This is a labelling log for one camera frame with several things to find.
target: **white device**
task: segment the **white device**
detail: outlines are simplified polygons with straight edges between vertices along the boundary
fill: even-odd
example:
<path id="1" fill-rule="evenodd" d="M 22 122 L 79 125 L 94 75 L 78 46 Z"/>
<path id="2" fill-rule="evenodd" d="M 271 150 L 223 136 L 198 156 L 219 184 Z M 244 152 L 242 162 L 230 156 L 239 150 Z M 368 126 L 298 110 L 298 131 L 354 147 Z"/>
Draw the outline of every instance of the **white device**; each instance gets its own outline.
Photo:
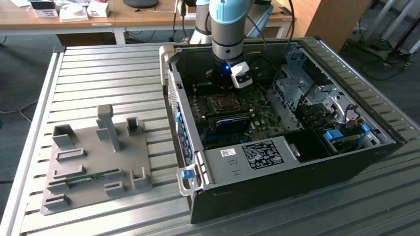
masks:
<path id="1" fill-rule="evenodd" d="M 107 2 L 91 2 L 87 7 L 87 14 L 91 17 L 108 17 L 110 4 Z"/>
<path id="2" fill-rule="evenodd" d="M 78 4 L 68 4 L 60 8 L 60 22 L 87 21 L 86 8 Z"/>

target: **metal bracket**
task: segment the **metal bracket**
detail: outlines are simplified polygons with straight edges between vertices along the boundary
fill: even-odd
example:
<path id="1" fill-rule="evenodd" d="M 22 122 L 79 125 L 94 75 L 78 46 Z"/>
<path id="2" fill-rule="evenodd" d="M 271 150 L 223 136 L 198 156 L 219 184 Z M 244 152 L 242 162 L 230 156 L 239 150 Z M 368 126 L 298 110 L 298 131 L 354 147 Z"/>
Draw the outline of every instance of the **metal bracket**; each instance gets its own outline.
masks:
<path id="1" fill-rule="evenodd" d="M 164 45 L 159 48 L 160 80 L 162 80 L 163 85 L 167 84 L 166 63 L 170 62 L 175 54 L 176 54 L 176 50 L 172 45 Z"/>

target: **label sticker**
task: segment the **label sticker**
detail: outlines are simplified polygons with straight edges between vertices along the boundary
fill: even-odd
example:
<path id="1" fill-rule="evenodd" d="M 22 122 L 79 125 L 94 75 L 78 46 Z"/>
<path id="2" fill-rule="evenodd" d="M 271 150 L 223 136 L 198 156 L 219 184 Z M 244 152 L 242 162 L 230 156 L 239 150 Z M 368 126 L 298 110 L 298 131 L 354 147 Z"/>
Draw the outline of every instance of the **label sticker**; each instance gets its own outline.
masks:
<path id="1" fill-rule="evenodd" d="M 92 23 L 92 26 L 110 26 L 111 23 Z"/>
<path id="2" fill-rule="evenodd" d="M 243 146 L 243 150 L 252 169 L 262 169 L 284 163 L 272 141 Z"/>
<path id="3" fill-rule="evenodd" d="M 236 151 L 234 148 L 227 149 L 227 150 L 222 150 L 220 153 L 222 153 L 223 157 L 236 155 Z"/>

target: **wooden cabinet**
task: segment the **wooden cabinet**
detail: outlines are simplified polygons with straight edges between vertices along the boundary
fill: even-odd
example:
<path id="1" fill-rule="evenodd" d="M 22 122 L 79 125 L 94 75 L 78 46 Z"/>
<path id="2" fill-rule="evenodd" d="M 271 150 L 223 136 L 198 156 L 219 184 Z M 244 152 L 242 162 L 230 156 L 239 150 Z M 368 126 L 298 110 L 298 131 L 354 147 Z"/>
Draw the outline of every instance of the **wooden cabinet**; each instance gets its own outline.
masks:
<path id="1" fill-rule="evenodd" d="M 288 10 L 288 0 L 276 0 Z M 294 0 L 294 37 L 319 36 L 338 52 L 371 0 Z"/>

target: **small circuit board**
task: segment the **small circuit board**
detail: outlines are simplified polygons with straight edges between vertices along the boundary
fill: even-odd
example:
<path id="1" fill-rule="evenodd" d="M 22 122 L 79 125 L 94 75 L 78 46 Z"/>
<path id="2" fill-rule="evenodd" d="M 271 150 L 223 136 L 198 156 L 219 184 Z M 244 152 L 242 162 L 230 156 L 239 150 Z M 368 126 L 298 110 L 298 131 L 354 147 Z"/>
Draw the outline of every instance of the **small circuit board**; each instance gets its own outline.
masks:
<path id="1" fill-rule="evenodd" d="M 263 140 L 284 133 L 280 117 L 264 93 L 258 86 L 226 91 L 214 86 L 195 87 L 188 101 L 206 149 Z"/>

